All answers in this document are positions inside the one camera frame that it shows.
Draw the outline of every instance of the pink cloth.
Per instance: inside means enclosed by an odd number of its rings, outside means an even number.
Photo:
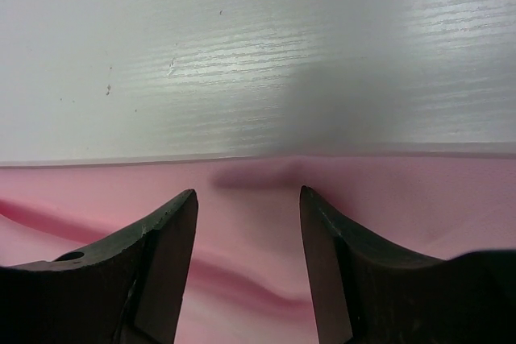
[[[177,343],[316,343],[298,195],[416,251],[516,247],[516,161],[307,158],[0,170],[0,264],[58,255],[198,192]]]

